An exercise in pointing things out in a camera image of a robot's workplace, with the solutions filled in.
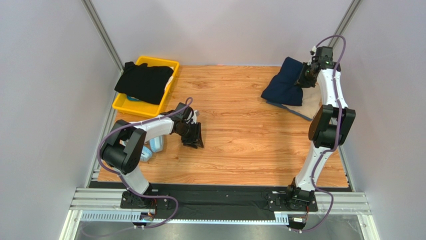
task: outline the aluminum frame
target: aluminum frame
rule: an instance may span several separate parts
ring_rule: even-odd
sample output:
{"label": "aluminum frame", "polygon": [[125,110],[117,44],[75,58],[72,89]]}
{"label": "aluminum frame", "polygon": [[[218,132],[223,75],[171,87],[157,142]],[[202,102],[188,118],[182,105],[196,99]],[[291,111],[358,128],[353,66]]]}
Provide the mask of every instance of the aluminum frame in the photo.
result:
{"label": "aluminum frame", "polygon": [[[111,39],[109,38],[102,22],[96,13],[96,9],[91,0],[81,0],[86,8],[90,18],[93,21],[100,37],[102,38],[108,52],[110,53],[114,63],[120,71],[123,71],[123,64],[120,57],[115,50]],[[347,28],[349,22],[357,11],[362,0],[353,0],[347,9],[343,19],[337,27],[335,34],[342,34]],[[328,46],[334,47],[337,44],[338,38],[330,41]],[[114,124],[114,119],[117,112],[111,108],[108,116],[104,122],[104,128],[101,133],[101,138],[108,134]],[[346,177],[349,186],[354,187],[352,184],[352,176],[346,167],[346,156],[341,147],[339,147],[339,154],[342,160],[343,168],[346,172]],[[86,187],[89,186],[91,181],[97,181],[100,172],[100,166],[96,161],[96,156],[92,159],[92,168],[90,174],[86,179]],[[149,209],[121,209],[122,192],[125,189],[110,189],[110,188],[77,188],[71,202],[65,223],[60,235],[61,240],[73,240],[78,232],[80,221],[87,221],[92,218],[97,221],[109,222],[122,222],[134,221],[133,215],[138,215],[140,212],[147,212]],[[367,202],[367,198],[363,192],[331,192],[334,195],[334,205],[330,212],[331,215],[357,215],[359,224],[365,240],[379,240],[372,212]],[[323,215],[329,205],[330,196],[325,193],[315,193],[318,212],[311,212],[314,215]],[[282,212],[276,211],[275,220],[267,221],[232,221],[232,220],[183,220],[172,219],[168,224],[185,223],[185,224],[264,224],[264,225],[285,225],[288,223],[288,214],[297,215],[304,214],[304,212]],[[159,222],[162,219],[156,219],[154,222]]]}

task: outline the folded black clothing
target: folded black clothing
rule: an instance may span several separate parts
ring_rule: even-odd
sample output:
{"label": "folded black clothing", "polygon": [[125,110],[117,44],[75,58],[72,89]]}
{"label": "folded black clothing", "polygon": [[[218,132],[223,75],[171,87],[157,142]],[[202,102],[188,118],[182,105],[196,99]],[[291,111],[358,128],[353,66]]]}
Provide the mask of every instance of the folded black clothing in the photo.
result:
{"label": "folded black clothing", "polygon": [[282,63],[279,73],[270,81],[261,97],[272,103],[291,106],[301,106],[303,91],[300,86],[295,86],[302,72],[303,63],[287,57]]}
{"label": "folded black clothing", "polygon": [[135,65],[132,61],[124,64],[123,74],[115,90],[141,101],[159,105],[173,69],[168,66]]}

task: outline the navy blue cloth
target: navy blue cloth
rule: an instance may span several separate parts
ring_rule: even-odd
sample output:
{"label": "navy blue cloth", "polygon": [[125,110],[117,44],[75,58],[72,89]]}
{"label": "navy blue cloth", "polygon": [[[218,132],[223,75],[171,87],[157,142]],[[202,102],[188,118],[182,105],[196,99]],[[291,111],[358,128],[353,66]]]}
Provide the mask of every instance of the navy blue cloth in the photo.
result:
{"label": "navy blue cloth", "polygon": [[287,57],[279,70],[270,81],[261,97],[269,102],[290,106],[301,106],[303,91],[295,86],[302,71],[303,63]]}

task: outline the blue cloth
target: blue cloth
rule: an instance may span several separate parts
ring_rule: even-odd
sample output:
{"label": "blue cloth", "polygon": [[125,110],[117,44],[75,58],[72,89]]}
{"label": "blue cloth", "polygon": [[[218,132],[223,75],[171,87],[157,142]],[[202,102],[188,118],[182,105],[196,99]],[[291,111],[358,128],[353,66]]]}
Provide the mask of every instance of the blue cloth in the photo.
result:
{"label": "blue cloth", "polygon": [[303,91],[295,86],[302,71],[303,63],[287,57],[279,70],[270,81],[261,97],[269,102],[290,106],[301,106]]}
{"label": "blue cloth", "polygon": [[267,104],[274,105],[274,106],[277,106],[277,107],[282,108],[282,109],[286,109],[286,110],[288,110],[288,111],[289,111],[290,113],[292,113],[292,114],[296,114],[297,116],[302,117],[302,118],[304,118],[304,119],[306,119],[306,120],[308,120],[308,121],[312,121],[312,118],[309,118],[309,117],[307,117],[307,116],[305,116],[305,115],[301,114],[300,112],[293,111],[293,110],[289,109],[288,107],[283,106],[282,104],[275,103],[275,102],[271,102],[271,101],[266,101],[266,103],[267,103]]}

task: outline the beige cloth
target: beige cloth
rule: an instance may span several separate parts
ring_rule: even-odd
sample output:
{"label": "beige cloth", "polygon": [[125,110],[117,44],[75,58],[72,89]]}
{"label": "beige cloth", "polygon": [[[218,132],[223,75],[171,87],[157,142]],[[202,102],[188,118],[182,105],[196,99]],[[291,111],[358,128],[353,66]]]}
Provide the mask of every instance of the beige cloth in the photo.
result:
{"label": "beige cloth", "polygon": [[315,114],[321,106],[320,86],[317,84],[315,87],[302,88],[302,90],[302,106],[290,106],[285,104],[283,104],[283,106],[310,119],[314,119]]}

